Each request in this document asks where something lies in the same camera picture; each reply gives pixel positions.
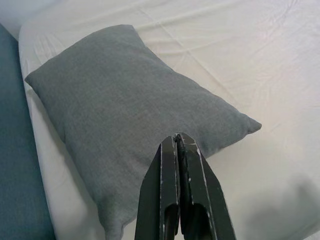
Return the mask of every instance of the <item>metal tool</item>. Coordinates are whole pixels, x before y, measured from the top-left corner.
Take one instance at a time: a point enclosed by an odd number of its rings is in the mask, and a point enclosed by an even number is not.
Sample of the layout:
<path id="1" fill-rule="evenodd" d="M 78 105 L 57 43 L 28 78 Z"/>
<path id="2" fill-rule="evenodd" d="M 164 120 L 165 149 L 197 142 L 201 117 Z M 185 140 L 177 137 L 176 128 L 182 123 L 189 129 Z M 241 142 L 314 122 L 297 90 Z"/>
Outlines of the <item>metal tool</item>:
<path id="1" fill-rule="evenodd" d="M 135 240 L 236 240 L 220 183 L 185 133 L 159 145 L 140 189 Z"/>

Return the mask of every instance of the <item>gray pillow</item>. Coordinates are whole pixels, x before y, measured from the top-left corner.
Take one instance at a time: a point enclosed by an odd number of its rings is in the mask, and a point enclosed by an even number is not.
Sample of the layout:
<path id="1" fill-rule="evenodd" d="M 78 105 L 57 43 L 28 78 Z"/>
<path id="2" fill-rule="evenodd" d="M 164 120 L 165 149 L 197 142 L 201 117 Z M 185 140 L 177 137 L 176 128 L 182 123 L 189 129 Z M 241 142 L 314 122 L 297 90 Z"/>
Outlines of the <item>gray pillow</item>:
<path id="1" fill-rule="evenodd" d="M 193 137 L 208 157 L 261 124 L 154 55 L 130 25 L 83 38 L 27 78 L 98 207 L 106 239 L 137 214 L 160 142 Z"/>

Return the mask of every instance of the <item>mattress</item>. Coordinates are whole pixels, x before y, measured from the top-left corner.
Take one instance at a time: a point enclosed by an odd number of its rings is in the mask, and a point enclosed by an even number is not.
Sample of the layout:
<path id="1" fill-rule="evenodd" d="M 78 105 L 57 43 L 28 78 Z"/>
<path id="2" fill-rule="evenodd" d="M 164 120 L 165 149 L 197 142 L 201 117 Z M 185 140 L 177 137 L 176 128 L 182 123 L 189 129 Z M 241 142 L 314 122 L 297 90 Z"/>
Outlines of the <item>mattress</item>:
<path id="1" fill-rule="evenodd" d="M 21 70 L 25 78 L 97 30 L 133 25 L 176 72 L 262 123 L 207 159 L 237 239 L 300 240 L 320 229 L 319 15 L 316 0 L 61 0 L 22 26 Z M 57 239 L 104 239 L 64 144 L 24 86 Z M 134 233 L 135 222 L 123 239 Z"/>

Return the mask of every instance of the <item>blue fabric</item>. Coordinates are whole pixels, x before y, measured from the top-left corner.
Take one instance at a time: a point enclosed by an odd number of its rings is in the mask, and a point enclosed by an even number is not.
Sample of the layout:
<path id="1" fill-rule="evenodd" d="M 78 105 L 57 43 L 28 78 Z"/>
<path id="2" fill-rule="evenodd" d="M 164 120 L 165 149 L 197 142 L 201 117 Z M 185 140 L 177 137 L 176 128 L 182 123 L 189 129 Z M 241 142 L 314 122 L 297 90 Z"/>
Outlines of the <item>blue fabric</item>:
<path id="1" fill-rule="evenodd" d="M 18 42 L 1 25 L 0 239 L 56 239 L 23 86 Z"/>

